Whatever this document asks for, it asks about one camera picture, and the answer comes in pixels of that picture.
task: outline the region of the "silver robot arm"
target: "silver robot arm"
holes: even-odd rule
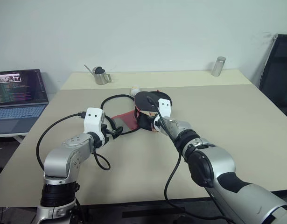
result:
[[[177,151],[188,163],[193,181],[205,187],[223,215],[236,224],[287,224],[285,201],[263,187],[240,180],[232,156],[201,138],[188,122],[170,119],[168,107],[169,101],[159,100],[159,111],[167,116],[163,120]],[[159,117],[154,125],[167,135]]]
[[[63,142],[52,150],[44,163],[44,185],[41,203],[37,207],[33,224],[77,223],[73,215],[79,190],[77,178],[83,161],[94,153],[96,148],[106,144],[111,134],[115,139],[122,128],[107,130],[103,124],[105,113],[98,108],[88,108],[84,118],[84,133]]]

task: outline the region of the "white wall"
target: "white wall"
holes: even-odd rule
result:
[[[73,71],[211,69],[254,83],[287,0],[0,0],[0,71],[40,68],[47,91]]]

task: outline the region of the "black cable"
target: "black cable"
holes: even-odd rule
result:
[[[53,123],[52,125],[50,125],[50,126],[44,131],[44,133],[40,136],[40,138],[39,138],[39,140],[38,140],[38,142],[37,142],[37,144],[36,144],[36,158],[37,158],[37,161],[39,162],[39,164],[40,164],[42,170],[44,170],[44,165],[43,165],[43,163],[42,163],[42,161],[41,161],[41,158],[40,158],[40,144],[41,144],[41,141],[42,141],[43,137],[47,134],[47,132],[48,132],[51,128],[53,128],[53,127],[54,127],[55,125],[57,125],[58,123],[62,122],[63,120],[66,120],[66,119],[68,119],[68,118],[75,117],[75,116],[80,116],[80,113],[72,114],[72,115],[70,115],[70,116],[64,117],[64,118],[62,118],[62,119],[60,119],[60,120],[54,122],[54,123]]]
[[[35,214],[35,216],[33,216],[33,218],[32,218],[32,220],[31,220],[30,224],[32,224],[32,222],[33,222],[33,220],[35,219],[35,217],[36,217],[36,214]]]
[[[114,99],[114,98],[119,98],[119,97],[128,97],[128,98],[130,98],[132,101],[134,101],[134,97],[131,97],[130,95],[126,95],[126,94],[114,95],[114,96],[111,96],[111,97],[106,98],[106,99],[102,102],[100,108],[103,110],[104,104],[105,104],[108,100],[111,100],[111,99]],[[109,121],[109,123],[110,123],[110,125],[111,125],[111,128],[112,128],[113,130],[115,130],[115,129],[116,129],[116,125],[115,125],[114,121],[113,121],[110,117],[108,117],[107,115],[105,115],[105,118]],[[140,127],[137,127],[136,129],[133,129],[133,130],[128,131],[128,132],[124,132],[124,133],[122,133],[122,134],[120,134],[120,135],[125,135],[125,134],[129,134],[129,133],[133,133],[133,132],[138,131],[139,129],[140,129]]]
[[[157,113],[159,114],[160,120],[161,120],[161,122],[162,122],[161,127],[163,128],[163,130],[167,133],[167,135],[170,137],[170,139],[171,139],[172,142],[174,143],[174,142],[175,142],[175,139],[172,137],[172,135],[171,135],[171,133],[169,132],[169,130],[168,130],[166,124],[164,123],[163,117],[161,116],[161,113],[160,113],[160,111],[158,110],[157,104],[155,103],[155,101],[154,101],[152,98],[147,97],[147,99],[148,99],[149,103],[155,107]],[[178,167],[179,167],[179,165],[180,165],[181,158],[182,158],[182,154],[179,153],[179,157],[178,157],[178,159],[177,159],[177,163],[176,163],[176,165],[175,165],[173,171],[171,172],[171,174],[170,174],[170,176],[169,176],[169,178],[168,178],[168,180],[167,180],[167,182],[166,182],[166,184],[165,184],[164,197],[165,197],[165,200],[168,202],[168,204],[170,204],[172,207],[174,207],[174,208],[176,208],[176,209],[178,209],[178,210],[181,210],[181,211],[184,212],[185,214],[190,215],[190,216],[195,217],[195,218],[204,219],[204,220],[224,219],[224,220],[226,220],[226,221],[228,221],[228,222],[230,222],[230,223],[235,224],[232,219],[230,219],[230,218],[228,218],[228,217],[226,217],[226,216],[203,217],[203,216],[195,215],[195,214],[193,214],[193,213],[191,213],[191,212],[188,212],[188,211],[186,211],[185,209],[182,209],[182,208],[180,208],[179,206],[177,206],[177,205],[175,205],[175,204],[173,204],[173,203],[170,202],[170,200],[168,199],[168,196],[167,196],[167,189],[168,189],[168,186],[169,186],[169,183],[170,183],[172,177],[174,176],[176,170],[178,169]]]
[[[79,211],[80,211],[80,213],[81,213],[81,220],[82,220],[82,222],[85,224],[86,222],[85,222],[85,215],[84,215],[83,209],[82,209],[82,207],[81,207],[79,201],[77,200],[77,198],[75,198],[75,199],[76,199],[77,207],[78,207],[78,209],[79,209]]]
[[[98,153],[96,152],[96,148],[95,148],[95,147],[93,148],[93,155],[94,155],[94,157],[95,157],[95,160],[96,160],[98,166],[99,166],[101,169],[103,169],[103,170],[109,170],[109,169],[111,168],[109,161],[108,161],[104,156],[98,154]],[[98,160],[98,157],[102,158],[102,159],[107,163],[108,167],[104,167],[104,166],[100,163],[100,161]]]
[[[3,207],[1,207],[1,218],[0,218],[0,224],[2,224],[2,219],[3,219]]]

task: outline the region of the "floor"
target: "floor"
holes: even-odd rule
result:
[[[19,143],[11,138],[0,139],[0,168],[3,168]],[[287,193],[280,195],[287,201]],[[203,216],[220,215],[215,204],[205,198],[203,201],[178,202],[180,207]],[[183,214],[171,208],[165,202],[132,203],[88,208],[92,223],[97,224],[225,224],[223,220],[204,221],[186,220]],[[3,208],[3,224],[29,224],[35,215],[35,208]]]

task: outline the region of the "laptop keyboard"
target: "laptop keyboard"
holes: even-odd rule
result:
[[[17,107],[0,109],[0,120],[37,118],[41,115],[45,106]]]

